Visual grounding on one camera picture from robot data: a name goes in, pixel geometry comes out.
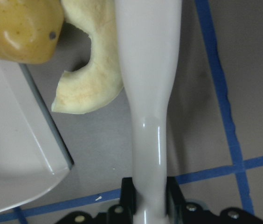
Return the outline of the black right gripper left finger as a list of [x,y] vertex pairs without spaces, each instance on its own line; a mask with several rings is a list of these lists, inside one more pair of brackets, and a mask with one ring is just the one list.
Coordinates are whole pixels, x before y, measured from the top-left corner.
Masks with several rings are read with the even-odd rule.
[[121,205],[134,215],[136,213],[136,190],[131,177],[125,177],[121,183]]

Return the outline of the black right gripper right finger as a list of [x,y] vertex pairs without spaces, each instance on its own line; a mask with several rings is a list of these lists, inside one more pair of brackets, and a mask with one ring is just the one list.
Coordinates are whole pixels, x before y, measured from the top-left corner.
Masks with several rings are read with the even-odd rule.
[[166,179],[166,214],[170,224],[184,223],[185,198],[175,177]]

